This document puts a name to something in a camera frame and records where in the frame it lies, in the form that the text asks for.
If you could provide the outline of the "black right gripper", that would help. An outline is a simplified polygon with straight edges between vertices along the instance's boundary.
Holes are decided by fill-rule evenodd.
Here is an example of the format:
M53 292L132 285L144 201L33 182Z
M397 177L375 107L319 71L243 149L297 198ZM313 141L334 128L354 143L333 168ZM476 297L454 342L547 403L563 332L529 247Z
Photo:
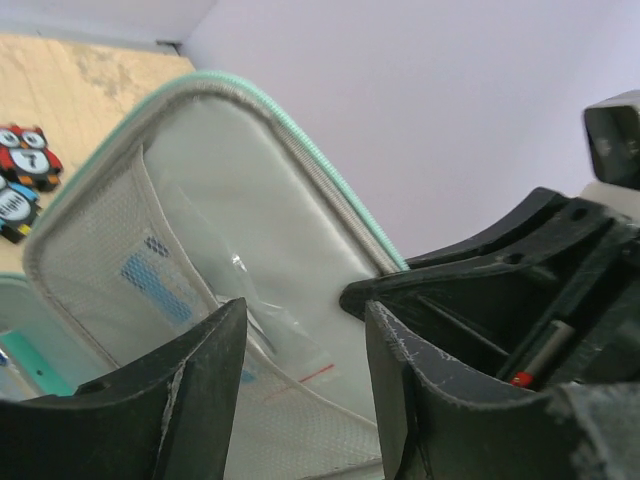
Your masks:
M339 303L357 318L386 303L467 365L541 387L626 284L621 254L638 235L602 205L536 188L479 234L348 285Z

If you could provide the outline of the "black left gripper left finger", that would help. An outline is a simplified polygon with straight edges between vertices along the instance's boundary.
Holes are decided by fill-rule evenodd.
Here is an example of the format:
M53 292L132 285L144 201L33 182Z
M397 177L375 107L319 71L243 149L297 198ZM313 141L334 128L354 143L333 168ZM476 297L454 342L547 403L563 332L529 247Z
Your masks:
M71 396L1 403L4 479L220 479L247 335L235 299Z

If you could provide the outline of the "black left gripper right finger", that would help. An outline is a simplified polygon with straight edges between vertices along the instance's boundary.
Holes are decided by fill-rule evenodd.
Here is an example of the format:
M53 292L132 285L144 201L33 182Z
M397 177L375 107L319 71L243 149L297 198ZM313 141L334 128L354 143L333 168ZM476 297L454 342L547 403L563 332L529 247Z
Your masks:
M386 478L638 478L638 384L531 392L464 364L379 302L365 327Z

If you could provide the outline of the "mint green medicine case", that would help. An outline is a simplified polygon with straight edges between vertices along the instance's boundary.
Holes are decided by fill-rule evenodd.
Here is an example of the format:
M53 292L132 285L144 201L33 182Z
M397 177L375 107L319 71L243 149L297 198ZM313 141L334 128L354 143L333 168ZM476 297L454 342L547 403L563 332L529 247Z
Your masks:
M5 479L380 479L354 282L407 265L253 85L178 78L1 277Z

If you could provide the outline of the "clear sachet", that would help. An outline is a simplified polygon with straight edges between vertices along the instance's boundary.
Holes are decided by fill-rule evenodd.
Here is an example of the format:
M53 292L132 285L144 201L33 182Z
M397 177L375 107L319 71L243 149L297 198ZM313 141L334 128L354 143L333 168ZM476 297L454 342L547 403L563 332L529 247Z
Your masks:
M164 214L216 292L247 297L290 376L333 364L368 384L363 324L338 304L376 267L293 153L249 112L191 104L147 141L146 171Z

